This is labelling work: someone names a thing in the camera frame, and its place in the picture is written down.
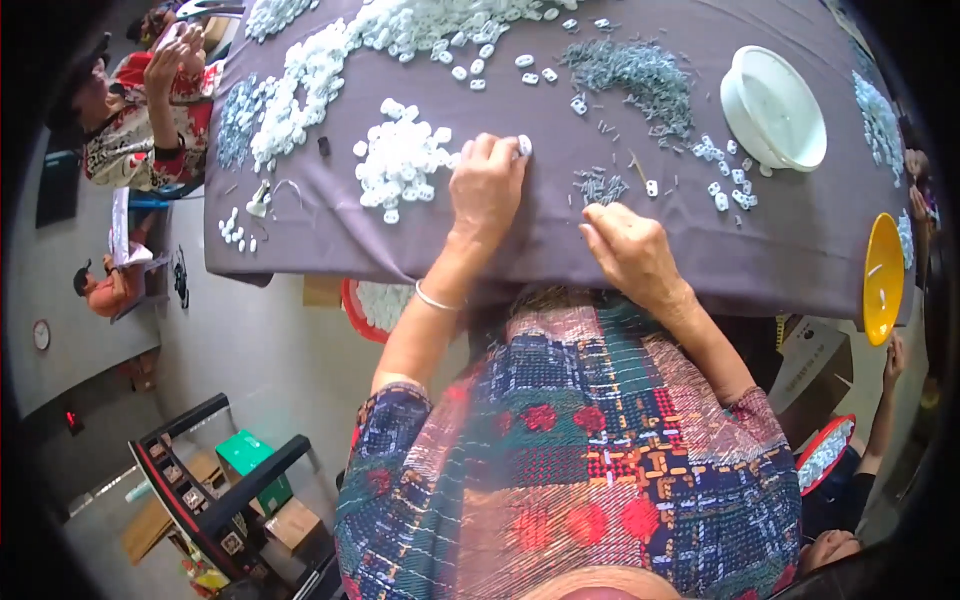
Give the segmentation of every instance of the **green box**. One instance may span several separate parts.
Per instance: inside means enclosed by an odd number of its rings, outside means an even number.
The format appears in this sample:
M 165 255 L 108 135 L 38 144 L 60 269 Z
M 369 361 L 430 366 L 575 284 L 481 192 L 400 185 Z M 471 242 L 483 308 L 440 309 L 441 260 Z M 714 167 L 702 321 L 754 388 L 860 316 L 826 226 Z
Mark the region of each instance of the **green box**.
M 231 485 L 235 485 L 273 453 L 273 448 L 259 441 L 246 429 L 241 429 L 240 433 L 217 445 L 217 458 Z M 257 494 L 251 504 L 257 512 L 270 518 L 292 497 L 290 482 L 287 481 L 286 474 L 281 474 Z

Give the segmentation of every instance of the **white bowl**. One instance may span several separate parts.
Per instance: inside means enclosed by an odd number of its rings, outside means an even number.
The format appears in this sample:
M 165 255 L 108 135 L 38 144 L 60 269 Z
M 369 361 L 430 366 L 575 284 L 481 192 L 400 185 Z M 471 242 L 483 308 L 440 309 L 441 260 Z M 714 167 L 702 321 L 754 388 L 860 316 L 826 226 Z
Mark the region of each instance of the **white bowl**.
M 774 169 L 809 172 L 827 153 L 827 128 L 804 78 L 780 55 L 744 46 L 720 83 L 733 135 L 748 154 Z

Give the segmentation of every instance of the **silver bangle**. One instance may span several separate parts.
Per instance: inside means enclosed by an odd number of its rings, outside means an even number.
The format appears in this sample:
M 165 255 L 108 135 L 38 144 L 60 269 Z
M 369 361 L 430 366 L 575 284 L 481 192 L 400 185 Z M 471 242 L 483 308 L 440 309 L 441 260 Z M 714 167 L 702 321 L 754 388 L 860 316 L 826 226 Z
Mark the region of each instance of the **silver bangle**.
M 414 283 L 414 289 L 417 291 L 417 296 L 419 296 L 420 299 L 423 300 L 425 303 L 429 304 L 430 306 L 433 306 L 434 308 L 439 308 L 441 310 L 452 310 L 454 312 L 457 312 L 460 310 L 459 308 L 456 308 L 454 306 L 447 306 L 446 304 L 440 304 L 436 300 L 433 300 L 432 298 L 424 294 L 423 290 L 420 289 L 421 281 L 423 281 L 423 279 L 417 279 L 417 282 Z

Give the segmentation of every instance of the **red basket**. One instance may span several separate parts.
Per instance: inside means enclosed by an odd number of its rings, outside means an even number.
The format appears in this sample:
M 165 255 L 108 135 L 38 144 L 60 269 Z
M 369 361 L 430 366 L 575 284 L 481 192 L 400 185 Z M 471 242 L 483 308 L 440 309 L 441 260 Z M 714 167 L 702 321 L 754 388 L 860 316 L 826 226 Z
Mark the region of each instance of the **red basket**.
M 367 316 L 364 315 L 363 306 L 360 304 L 360 299 L 357 298 L 356 279 L 345 278 L 343 280 L 340 284 L 340 297 L 344 302 L 347 318 L 350 319 L 350 324 L 353 325 L 357 333 L 371 342 L 386 344 L 390 333 L 367 323 Z
M 831 431 L 833 431 L 834 429 L 836 429 L 837 427 L 839 427 L 845 421 L 848 421 L 848 420 L 853 421 L 853 427 L 850 430 L 850 435 L 847 436 L 847 445 L 850 445 L 850 438 L 853 437 L 853 431 L 856 429 L 856 415 L 846 415 L 845 417 L 837 417 L 836 419 L 829 422 L 826 427 L 821 429 L 820 433 L 817 434 L 817 437 L 811 440 L 810 443 L 806 446 L 806 450 L 804 450 L 804 453 L 801 454 L 800 458 L 797 460 L 797 471 L 799 471 L 800 467 L 804 465 L 804 463 L 806 462 L 806 459 L 810 458 L 810 455 L 812 455 L 813 451 L 817 449 L 817 446 L 820 445 L 820 442 L 822 442 L 830 434 Z M 808 493 L 813 492 L 813 490 L 820 485 L 820 482 L 827 479 L 827 475 L 830 475 L 830 472 L 833 470 L 833 468 L 836 467 L 837 463 L 840 462 L 840 459 L 843 458 L 844 451 L 841 451 L 837 455 L 836 460 L 830 463 L 829 467 L 824 469 L 823 474 L 820 475 L 820 477 L 816 481 L 814 481 L 805 489 L 800 491 L 801 496 L 805 496 Z

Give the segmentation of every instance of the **patterned blouse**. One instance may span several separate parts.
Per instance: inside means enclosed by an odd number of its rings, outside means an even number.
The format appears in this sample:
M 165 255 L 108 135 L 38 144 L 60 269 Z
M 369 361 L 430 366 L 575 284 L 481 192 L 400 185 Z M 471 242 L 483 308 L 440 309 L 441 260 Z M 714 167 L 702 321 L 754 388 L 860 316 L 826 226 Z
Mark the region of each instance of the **patterned blouse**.
M 84 171 L 94 183 L 149 190 L 187 182 L 204 172 L 211 98 L 224 62 L 217 60 L 193 77 L 181 71 L 174 78 L 170 110 L 180 147 L 168 150 L 154 147 L 154 130 L 147 114 L 143 72 L 152 57 L 149 52 L 134 52 L 113 72 L 110 91 L 123 95 L 127 104 L 86 136 Z
M 722 409 L 618 294 L 510 313 L 436 406 L 397 383 L 361 407 L 335 526 L 351 599 L 518 598 L 595 565 L 684 597 L 790 583 L 797 472 L 759 388 Z

